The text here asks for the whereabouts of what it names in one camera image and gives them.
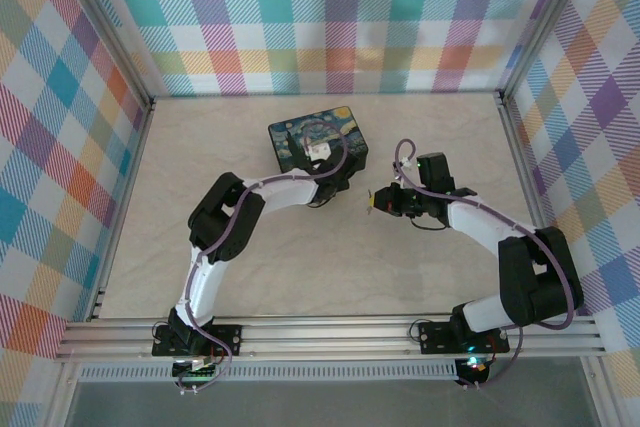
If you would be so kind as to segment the aluminium frame post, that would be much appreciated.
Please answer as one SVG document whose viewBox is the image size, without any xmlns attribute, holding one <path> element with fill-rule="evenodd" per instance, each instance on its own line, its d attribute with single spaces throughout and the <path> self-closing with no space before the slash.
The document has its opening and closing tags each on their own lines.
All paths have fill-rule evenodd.
<svg viewBox="0 0 640 427">
<path fill-rule="evenodd" d="M 516 57 L 513 67 L 509 70 L 509 76 L 502 82 L 501 87 L 497 90 L 499 99 L 503 103 L 508 103 L 520 84 L 525 80 L 527 72 L 556 25 L 568 1 L 569 0 L 545 0 L 538 9 L 539 14 L 532 24 L 531 33 L 522 42 L 520 53 Z"/>
<path fill-rule="evenodd" d="M 115 63 L 121 69 L 122 75 L 132 88 L 134 95 L 146 110 L 151 110 L 153 108 L 153 97 L 150 95 L 142 76 L 121 41 L 102 2 L 100 0 L 79 1 L 85 9 L 87 17 L 94 25 L 98 36 L 105 43 Z"/>
</svg>

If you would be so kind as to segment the aluminium front frame rail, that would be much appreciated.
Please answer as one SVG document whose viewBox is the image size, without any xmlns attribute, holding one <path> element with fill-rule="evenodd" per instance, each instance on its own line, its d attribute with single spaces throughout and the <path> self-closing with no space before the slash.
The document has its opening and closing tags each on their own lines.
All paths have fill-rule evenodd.
<svg viewBox="0 0 640 427">
<path fill-rule="evenodd" d="M 412 316 L 221 317 L 241 327 L 239 361 L 404 360 L 421 357 Z M 62 361 L 150 360 L 159 342 L 159 319 L 94 319 L 70 323 L 58 347 Z M 522 357 L 591 357 L 605 354 L 590 317 L 580 316 L 565 330 L 524 329 Z"/>
</svg>

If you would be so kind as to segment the black box with painting lid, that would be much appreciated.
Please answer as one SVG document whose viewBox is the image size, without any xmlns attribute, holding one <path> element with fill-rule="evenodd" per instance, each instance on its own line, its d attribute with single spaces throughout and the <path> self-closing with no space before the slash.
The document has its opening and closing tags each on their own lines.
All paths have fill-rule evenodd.
<svg viewBox="0 0 640 427">
<path fill-rule="evenodd" d="M 282 173 L 294 168 L 319 170 L 327 167 L 330 170 L 333 165 L 329 161 L 338 163 L 342 157 L 342 138 L 346 139 L 348 154 L 354 154 L 358 158 L 355 173 L 366 166 L 369 149 L 351 109 L 347 106 L 273 123 L 268 127 L 268 132 Z M 312 164 L 304 153 L 304 148 L 323 142 L 331 146 L 332 154 L 328 160 Z"/>
</svg>

